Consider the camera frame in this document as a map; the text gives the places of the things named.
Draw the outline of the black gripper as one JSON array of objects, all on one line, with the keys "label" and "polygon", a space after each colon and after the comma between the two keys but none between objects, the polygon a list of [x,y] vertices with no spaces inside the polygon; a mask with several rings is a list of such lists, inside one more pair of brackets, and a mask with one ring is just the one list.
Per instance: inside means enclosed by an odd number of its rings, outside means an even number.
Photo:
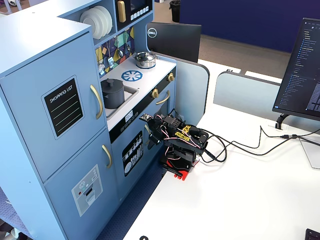
[{"label": "black gripper", "polygon": [[156,114],[151,121],[151,134],[149,135],[149,143],[147,149],[150,150],[155,144],[158,145],[164,137],[173,137],[181,126],[181,120],[172,115]]}]

